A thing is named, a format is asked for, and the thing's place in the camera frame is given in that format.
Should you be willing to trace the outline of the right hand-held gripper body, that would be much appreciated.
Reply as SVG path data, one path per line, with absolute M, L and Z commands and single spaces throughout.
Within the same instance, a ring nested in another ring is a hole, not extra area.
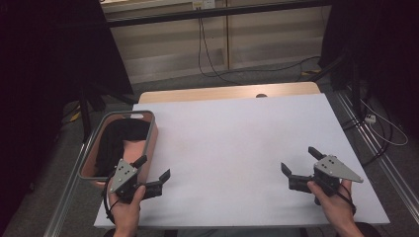
M 313 174 L 311 176 L 294 175 L 288 177 L 289 189 L 298 192 L 311 193 L 307 183 L 313 181 L 329 197 L 334 195 L 345 200 L 350 206 L 353 206 L 351 197 L 345 197 L 339 191 L 342 180 L 362 183 L 364 180 L 353 170 L 347 167 L 336 156 L 325 155 L 313 165 Z

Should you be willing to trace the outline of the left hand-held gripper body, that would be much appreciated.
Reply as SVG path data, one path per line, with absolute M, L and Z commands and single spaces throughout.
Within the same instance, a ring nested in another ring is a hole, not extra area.
M 144 183 L 139 180 L 141 167 L 129 164 L 125 160 L 121 160 L 115 170 L 110 192 L 116 194 L 123 203 L 131 203 L 136 190 L 145 186 L 145 194 L 143 199 L 160 197 L 163 190 L 163 180 L 151 183 Z

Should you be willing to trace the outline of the pink basket with grey rim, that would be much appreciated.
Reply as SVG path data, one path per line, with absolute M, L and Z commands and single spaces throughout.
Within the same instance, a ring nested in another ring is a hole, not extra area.
M 96 163 L 96 157 L 98 155 L 100 138 L 102 136 L 102 133 L 105 127 L 110 122 L 116 119 L 142 119 L 150 123 L 148 134 L 145 140 L 135 140 L 135 141 L 125 140 L 124 141 L 125 152 L 124 152 L 124 156 L 121 158 L 127 161 L 128 163 L 133 163 L 142 155 L 146 155 L 147 162 L 142 166 L 142 170 L 140 171 L 140 174 L 139 174 L 139 179 L 141 181 L 145 181 L 149 173 L 151 160 L 153 157 L 153 152 L 154 152 L 154 148 L 155 148 L 157 137 L 158 137 L 158 127 L 156 124 L 154 113 L 151 111 L 112 112 L 105 115 L 102 118 L 99 125 L 94 130 L 93 134 L 88 138 L 87 147 L 82 155 L 82 164 L 78 173 L 81 179 L 89 181 L 92 185 L 98 188 L 101 188 L 104 185 L 106 179 L 108 178 L 108 177 L 95 176 L 95 173 L 97 171 L 97 168 L 95 167 L 95 163 Z

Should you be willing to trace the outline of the black tank top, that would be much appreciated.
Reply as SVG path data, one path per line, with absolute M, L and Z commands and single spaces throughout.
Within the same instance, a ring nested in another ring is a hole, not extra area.
M 122 118 L 110 122 L 100 138 L 95 167 L 96 177 L 108 177 L 124 156 L 124 141 L 145 140 L 150 123 L 137 118 Z

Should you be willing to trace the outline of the person's left hand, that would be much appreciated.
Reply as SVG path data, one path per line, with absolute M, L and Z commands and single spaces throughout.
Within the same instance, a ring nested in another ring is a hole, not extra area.
M 117 228 L 133 229 L 138 227 L 140 203 L 145 194 L 145 186 L 140 186 L 130 204 L 119 202 L 116 194 L 109 193 L 109 201 L 114 206 L 112 214 Z

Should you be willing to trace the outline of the person's right hand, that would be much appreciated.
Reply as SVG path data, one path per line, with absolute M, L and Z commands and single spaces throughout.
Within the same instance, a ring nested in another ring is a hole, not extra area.
M 318 198 L 323 212 L 332 226 L 342 235 L 348 232 L 354 224 L 352 207 L 341 197 L 334 195 L 329 197 L 313 181 L 307 183 L 308 188 Z

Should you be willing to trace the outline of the black metal stand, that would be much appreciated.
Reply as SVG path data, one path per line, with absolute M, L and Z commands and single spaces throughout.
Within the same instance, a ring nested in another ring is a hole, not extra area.
M 330 77 L 333 90 L 350 89 L 353 111 L 357 119 L 362 118 L 360 95 L 359 66 L 348 53 L 339 55 L 335 60 L 322 68 L 319 73 L 310 77 L 309 82 L 317 82 L 325 76 Z
M 134 105 L 135 100 L 125 96 L 124 94 L 117 93 L 105 86 L 97 83 L 88 82 L 79 85 L 79 106 L 83 123 L 84 137 L 83 141 L 86 142 L 92 132 L 92 125 L 89 116 L 89 108 L 94 111 L 103 111 L 106 108 L 106 103 L 103 95 L 108 95 L 120 102 L 128 105 Z

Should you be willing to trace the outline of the wooden table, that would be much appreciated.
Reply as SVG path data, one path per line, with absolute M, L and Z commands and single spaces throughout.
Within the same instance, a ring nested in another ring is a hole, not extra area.
M 140 104 L 150 104 L 166 102 L 243 99 L 256 98 L 256 95 L 258 94 L 265 94 L 268 97 L 312 94 L 316 95 L 320 94 L 320 89 L 314 82 L 292 82 L 278 84 L 182 89 L 145 92 L 141 94 L 138 102 Z

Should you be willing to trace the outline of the black curtain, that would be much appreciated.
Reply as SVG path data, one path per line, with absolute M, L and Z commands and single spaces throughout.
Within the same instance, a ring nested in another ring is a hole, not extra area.
M 60 129 L 63 107 L 132 88 L 101 0 L 0 0 L 0 235 Z
M 419 0 L 332 0 L 319 66 L 343 54 L 419 139 Z

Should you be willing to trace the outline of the black horizontal bar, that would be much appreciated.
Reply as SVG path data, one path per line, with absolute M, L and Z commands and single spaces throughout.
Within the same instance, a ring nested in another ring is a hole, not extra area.
M 254 13 L 265 13 L 274 11 L 285 11 L 295 9 L 305 9 L 314 7 L 331 6 L 333 0 L 290 0 L 286 2 L 257 4 L 235 7 L 214 8 L 208 10 L 191 10 L 179 13 L 168 13 L 143 17 L 128 17 L 108 20 L 110 28 L 128 27 L 136 25 L 146 25 L 165 22 L 176 22 L 194 19 L 204 19 L 213 17 L 224 17 L 233 15 L 244 15 Z

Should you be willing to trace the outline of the aluminium rail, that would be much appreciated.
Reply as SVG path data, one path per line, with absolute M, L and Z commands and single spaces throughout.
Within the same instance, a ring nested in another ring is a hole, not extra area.
M 348 91 L 332 107 L 392 225 L 419 227 L 419 142 L 408 137 L 381 104 L 362 102 L 356 118 Z M 375 115 L 373 124 L 366 115 Z
M 58 188 L 53 213 L 42 237 L 90 237 L 102 231 L 93 226 L 99 192 L 79 178 L 85 150 L 83 135 L 62 132 L 52 156 L 48 181 Z

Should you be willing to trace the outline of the white wall socket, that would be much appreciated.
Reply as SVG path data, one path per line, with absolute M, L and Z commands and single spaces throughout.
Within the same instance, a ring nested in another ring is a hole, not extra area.
M 215 0 L 193 0 L 192 6 L 194 10 L 213 9 L 215 7 Z

